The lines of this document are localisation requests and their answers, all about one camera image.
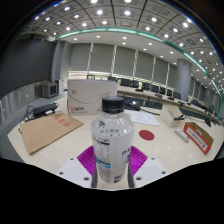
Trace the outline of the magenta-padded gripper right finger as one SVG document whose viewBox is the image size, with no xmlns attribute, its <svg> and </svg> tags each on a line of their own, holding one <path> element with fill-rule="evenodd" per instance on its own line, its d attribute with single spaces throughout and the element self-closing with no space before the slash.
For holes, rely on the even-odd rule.
<svg viewBox="0 0 224 224">
<path fill-rule="evenodd" d="M 148 157 L 132 146 L 128 168 L 128 186 L 140 188 L 167 175 L 166 169 L 155 158 Z"/>
</svg>

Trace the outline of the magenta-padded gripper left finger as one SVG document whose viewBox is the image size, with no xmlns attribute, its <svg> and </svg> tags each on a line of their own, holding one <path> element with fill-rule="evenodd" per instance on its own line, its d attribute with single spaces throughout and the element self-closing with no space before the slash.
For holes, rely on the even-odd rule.
<svg viewBox="0 0 224 224">
<path fill-rule="evenodd" d="M 68 159 L 56 175 L 84 188 L 96 188 L 98 177 L 93 147 L 88 147 L 78 157 Z"/>
</svg>

